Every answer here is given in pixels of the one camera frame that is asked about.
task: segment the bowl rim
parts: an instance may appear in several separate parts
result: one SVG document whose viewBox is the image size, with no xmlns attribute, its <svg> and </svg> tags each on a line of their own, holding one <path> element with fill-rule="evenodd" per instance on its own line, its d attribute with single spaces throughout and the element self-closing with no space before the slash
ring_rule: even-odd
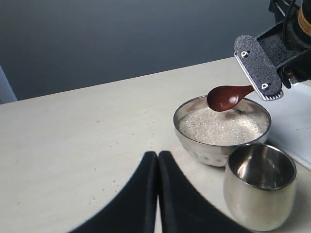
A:
<svg viewBox="0 0 311 233">
<path fill-rule="evenodd" d="M 251 147 L 251 146 L 254 146 L 254 145 L 257 145 L 257 146 L 264 146 L 264 147 L 269 147 L 273 150 L 276 150 L 278 151 L 279 153 L 281 153 L 283 156 L 285 156 L 289 162 L 292 164 L 293 166 L 293 169 L 294 169 L 294 175 L 293 177 L 287 182 L 285 183 L 284 185 L 280 186 L 280 187 L 276 187 L 276 188 L 264 188 L 264 187 L 258 187 L 256 185 L 253 185 L 253 184 L 250 184 L 244 180 L 242 180 L 240 177 L 238 177 L 233 171 L 232 171 L 232 168 L 230 166 L 230 159 L 231 159 L 231 156 L 234 152 L 236 152 L 237 150 L 243 148 L 243 147 Z M 246 143 L 244 145 L 241 145 L 241 146 L 238 146 L 236 148 L 234 148 L 234 150 L 228 155 L 228 159 L 227 159 L 227 164 L 226 164 L 227 168 L 230 170 L 230 172 L 236 177 L 238 178 L 243 184 L 247 185 L 247 186 L 250 186 L 250 187 L 253 187 L 253 188 L 256 188 L 256 189 L 259 189 L 259 190 L 263 190 L 263 191 L 277 191 L 277 190 L 281 190 L 283 188 L 286 188 L 287 186 L 289 186 L 290 184 L 292 184 L 296 179 L 297 179 L 297 166 L 296 166 L 296 163 L 294 162 L 294 160 L 292 159 L 292 157 L 289 156 L 288 153 L 286 153 L 285 151 L 277 148 L 277 147 L 274 147 L 274 146 L 271 146 L 271 145 L 268 145 L 266 143 L 260 143 L 260 142 L 255 142 L 255 143 Z"/>
<path fill-rule="evenodd" d="M 245 143 L 241 143 L 241 144 L 236 144 L 236 145 L 225 145 L 225 146 L 207 144 L 207 143 L 203 143 L 203 142 L 196 141 L 196 140 L 194 140 L 194 139 L 192 139 L 192 138 L 190 138 L 190 137 L 184 135 L 184 134 L 179 130 L 178 126 L 176 125 L 177 122 L 176 122 L 175 119 L 177 118 L 177 113 L 179 112 L 179 110 L 180 110 L 183 106 L 185 106 L 186 104 L 188 104 L 188 103 L 190 103 L 190 102 L 192 102 L 192 101 L 194 101 L 194 100 L 201 99 L 201 98 L 207 98 L 207 95 L 195 97 L 195 98 L 192 98 L 192 99 L 188 100 L 187 102 L 184 102 L 182 105 L 180 105 L 180 106 L 176 109 L 176 111 L 175 111 L 175 113 L 174 113 L 174 115 L 173 115 L 173 124 L 174 124 L 175 129 L 176 129 L 181 135 L 183 135 L 185 138 L 191 140 L 192 142 L 195 142 L 195 143 L 198 143 L 198 144 L 201 144 L 201 145 L 205 145 L 205 146 L 218 147 L 218 148 L 219 148 L 219 147 L 223 147 L 223 148 L 239 147 L 239 146 L 243 146 L 243 145 L 246 145 L 246 144 L 253 143 L 253 142 L 257 141 L 258 139 L 264 137 L 264 136 L 270 131 L 270 129 L 271 129 L 272 119 L 271 119 L 271 116 L 270 116 L 268 110 L 265 109 L 261 104 L 255 102 L 255 101 L 253 101 L 253 100 L 251 100 L 251 99 L 248 99 L 248 98 L 245 98 L 245 97 L 244 97 L 243 100 L 246 100 L 246 101 L 248 101 L 248 102 L 251 102 L 251 103 L 253 103 L 253 104 L 255 104 L 255 105 L 261 107 L 261 109 L 262 109 L 262 110 L 265 112 L 265 114 L 268 116 L 268 120 L 269 120 L 268 127 L 267 127 L 266 131 L 265 131 L 261 136 L 255 138 L 254 140 L 249 141 L 249 142 L 245 142 Z"/>
</svg>

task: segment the white table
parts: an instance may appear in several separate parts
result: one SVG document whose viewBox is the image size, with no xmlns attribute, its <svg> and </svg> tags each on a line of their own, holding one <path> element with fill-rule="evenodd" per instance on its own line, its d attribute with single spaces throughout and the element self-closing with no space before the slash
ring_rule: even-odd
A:
<svg viewBox="0 0 311 233">
<path fill-rule="evenodd" d="M 172 151 L 230 216 L 224 169 L 195 161 L 173 130 L 180 104 L 223 84 L 248 84 L 234 58 L 0 105 L 0 232 L 72 230 L 115 197 L 147 150 Z M 293 215 L 275 232 L 311 231 L 311 172 L 297 168 Z"/>
</svg>

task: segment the wooden spoon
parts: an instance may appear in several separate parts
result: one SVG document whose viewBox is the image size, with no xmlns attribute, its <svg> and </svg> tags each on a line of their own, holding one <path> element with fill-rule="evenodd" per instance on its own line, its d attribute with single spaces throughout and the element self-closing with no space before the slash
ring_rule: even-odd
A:
<svg viewBox="0 0 311 233">
<path fill-rule="evenodd" d="M 253 92 L 252 85 L 249 86 L 218 86 L 207 95 L 207 104 L 216 112 L 223 112 L 233 108 L 245 96 Z"/>
</svg>

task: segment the gray wall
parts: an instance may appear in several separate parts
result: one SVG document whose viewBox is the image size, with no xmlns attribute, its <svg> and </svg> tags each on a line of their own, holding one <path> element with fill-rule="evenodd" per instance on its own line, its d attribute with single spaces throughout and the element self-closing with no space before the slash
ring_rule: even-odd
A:
<svg viewBox="0 0 311 233">
<path fill-rule="evenodd" d="M 268 0 L 0 0 L 0 65 L 19 100 L 233 55 Z"/>
</svg>

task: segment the screw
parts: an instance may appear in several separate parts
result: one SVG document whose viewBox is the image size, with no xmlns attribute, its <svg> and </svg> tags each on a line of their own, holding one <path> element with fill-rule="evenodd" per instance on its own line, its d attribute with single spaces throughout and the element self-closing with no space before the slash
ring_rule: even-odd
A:
<svg viewBox="0 0 311 233">
<path fill-rule="evenodd" d="M 269 85 L 264 83 L 261 85 L 262 90 L 267 90 L 269 88 Z"/>
<path fill-rule="evenodd" d="M 248 52 L 246 52 L 246 51 L 243 51 L 243 52 L 241 52 L 241 56 L 244 58 L 244 57 L 247 57 L 248 56 Z"/>
</svg>

